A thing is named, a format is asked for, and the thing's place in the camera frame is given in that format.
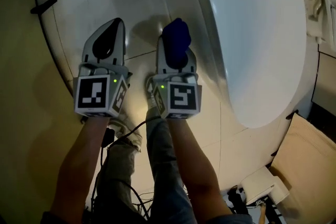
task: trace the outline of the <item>toilet lid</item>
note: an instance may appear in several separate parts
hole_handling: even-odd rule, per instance
[[[264,126],[285,110],[300,81],[306,53],[304,2],[210,3],[234,113],[246,127]]]

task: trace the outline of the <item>floor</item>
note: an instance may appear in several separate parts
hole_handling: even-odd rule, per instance
[[[47,38],[61,72],[72,85],[78,74],[82,49],[89,36],[107,21],[121,17],[127,30],[125,65],[134,74],[124,108],[138,124],[145,119],[146,101],[143,93],[144,78],[155,71],[156,40],[167,22],[169,12],[164,0],[57,0],[42,15]],[[300,86],[283,114],[270,124],[247,129],[239,124],[231,108],[219,101],[200,78],[203,85],[202,110],[188,123],[205,155],[213,165],[220,188],[226,190],[239,184],[271,160],[289,126],[285,117],[294,109],[308,116],[318,65],[317,44],[308,39],[306,63]],[[132,185],[139,194],[150,193],[154,182],[146,152],[145,127],[142,152],[135,159]],[[91,185],[87,199],[90,205]],[[152,194],[142,196],[151,198]]]

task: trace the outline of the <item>jeans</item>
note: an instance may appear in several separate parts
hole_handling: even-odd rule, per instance
[[[146,119],[158,116],[157,108],[147,112]],[[166,120],[156,119],[146,124],[147,151],[154,178],[154,200],[151,223],[196,223],[190,201],[183,189],[176,156]],[[129,185],[134,173],[136,150],[119,143],[109,148],[97,183],[94,220],[98,223],[144,223],[131,201]]]

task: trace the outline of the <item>sneaker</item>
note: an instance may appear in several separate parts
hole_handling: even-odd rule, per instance
[[[147,105],[148,105],[148,110],[156,107],[156,101],[153,95],[153,77],[154,74],[150,73],[147,75],[145,78],[145,93],[146,93],[146,98],[147,98]]]
[[[130,133],[135,126],[126,114],[121,113],[118,118],[111,118],[108,128],[114,130],[116,138],[121,138],[122,136]],[[125,138],[124,141],[133,146],[138,152],[141,152],[142,136],[139,133],[139,129]]]

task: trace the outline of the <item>forearm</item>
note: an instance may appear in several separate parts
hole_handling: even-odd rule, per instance
[[[68,223],[77,223],[96,169],[108,118],[89,118],[59,170],[50,212]]]
[[[181,178],[188,189],[218,190],[216,173],[186,120],[168,120]]]

